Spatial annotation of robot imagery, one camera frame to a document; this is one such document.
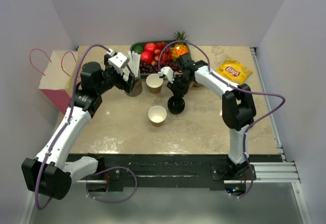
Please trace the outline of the brown paper coffee cup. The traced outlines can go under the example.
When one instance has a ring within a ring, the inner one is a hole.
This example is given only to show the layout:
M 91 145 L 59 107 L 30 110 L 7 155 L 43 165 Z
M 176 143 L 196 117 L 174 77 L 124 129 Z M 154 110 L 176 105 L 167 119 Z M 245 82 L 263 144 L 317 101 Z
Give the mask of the brown paper coffee cup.
M 162 106 L 153 106 L 148 111 L 148 118 L 153 126 L 162 126 L 166 117 L 167 111 Z

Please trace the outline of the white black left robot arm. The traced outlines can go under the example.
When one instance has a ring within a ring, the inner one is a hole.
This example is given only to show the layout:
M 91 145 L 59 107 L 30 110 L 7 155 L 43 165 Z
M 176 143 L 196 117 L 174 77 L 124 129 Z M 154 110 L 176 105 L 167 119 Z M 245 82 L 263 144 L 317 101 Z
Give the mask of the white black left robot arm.
M 101 156 L 86 154 L 73 163 L 66 163 L 66 159 L 79 134 L 101 105 L 101 95 L 113 87 L 127 93 L 133 89 L 135 75 L 130 73 L 128 79 L 124 79 L 123 69 L 127 64 L 128 61 L 118 59 L 106 62 L 105 69 L 97 62 L 78 65 L 80 82 L 74 82 L 64 121 L 37 156 L 26 158 L 21 165 L 28 190 L 61 200 L 78 180 L 86 176 L 101 179 L 105 175 Z

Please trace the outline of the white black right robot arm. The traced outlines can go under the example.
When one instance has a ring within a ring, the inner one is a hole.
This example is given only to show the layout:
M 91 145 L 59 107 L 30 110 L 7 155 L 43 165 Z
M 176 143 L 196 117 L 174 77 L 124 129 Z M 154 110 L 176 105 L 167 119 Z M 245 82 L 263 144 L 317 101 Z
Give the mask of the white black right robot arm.
M 168 100 L 168 110 L 175 115 L 184 111 L 183 97 L 192 83 L 199 83 L 216 94 L 222 101 L 222 119 L 230 129 L 230 151 L 226 164 L 215 169 L 214 174 L 218 179 L 239 179 L 249 166 L 246 162 L 249 155 L 246 153 L 247 146 L 243 139 L 246 129 L 254 122 L 256 116 L 250 87 L 228 83 L 212 71 L 206 62 L 195 62 L 188 54 L 178 58 L 178 65 L 181 69 L 179 74 L 170 67 L 163 67 L 159 71 L 159 77 L 167 78 L 167 87 L 173 93 Z

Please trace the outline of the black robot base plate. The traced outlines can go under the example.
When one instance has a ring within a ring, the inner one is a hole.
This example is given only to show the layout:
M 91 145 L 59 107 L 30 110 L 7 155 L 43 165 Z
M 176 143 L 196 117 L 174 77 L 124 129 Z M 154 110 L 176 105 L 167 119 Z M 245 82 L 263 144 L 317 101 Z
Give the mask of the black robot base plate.
M 125 187 L 225 189 L 215 169 L 225 165 L 226 155 L 194 154 L 97 154 L 100 170 L 108 172 L 109 191 Z

